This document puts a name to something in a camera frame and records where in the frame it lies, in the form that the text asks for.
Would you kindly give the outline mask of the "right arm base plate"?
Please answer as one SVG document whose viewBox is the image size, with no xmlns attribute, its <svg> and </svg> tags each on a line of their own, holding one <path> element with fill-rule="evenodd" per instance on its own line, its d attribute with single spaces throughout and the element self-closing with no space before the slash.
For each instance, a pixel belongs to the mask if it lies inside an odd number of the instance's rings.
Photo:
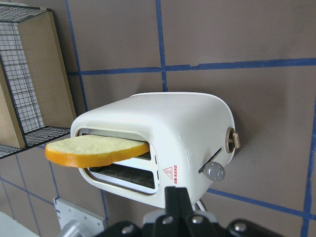
<svg viewBox="0 0 316 237">
<path fill-rule="evenodd" d="M 60 197 L 54 200 L 60 237 L 95 237 L 108 227 L 107 221 L 87 209 Z"/>
</svg>

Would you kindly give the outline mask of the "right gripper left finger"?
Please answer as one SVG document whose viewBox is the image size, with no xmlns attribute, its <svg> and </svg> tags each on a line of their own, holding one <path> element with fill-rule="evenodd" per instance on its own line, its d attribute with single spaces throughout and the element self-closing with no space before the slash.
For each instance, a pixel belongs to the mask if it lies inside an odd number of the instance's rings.
<svg viewBox="0 0 316 237">
<path fill-rule="evenodd" d="M 143 237 L 177 237 L 179 235 L 180 210 L 175 187 L 164 190 L 165 209 L 147 213 L 143 218 Z"/>
</svg>

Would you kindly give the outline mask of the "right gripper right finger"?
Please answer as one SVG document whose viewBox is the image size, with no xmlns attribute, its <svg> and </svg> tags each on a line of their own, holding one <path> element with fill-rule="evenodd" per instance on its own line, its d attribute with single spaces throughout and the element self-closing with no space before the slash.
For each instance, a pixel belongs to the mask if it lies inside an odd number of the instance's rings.
<svg viewBox="0 0 316 237">
<path fill-rule="evenodd" d="M 201 213 L 193 211 L 186 188 L 176 188 L 179 205 L 179 237 L 225 237 L 226 231 L 217 221 L 211 222 Z"/>
</svg>

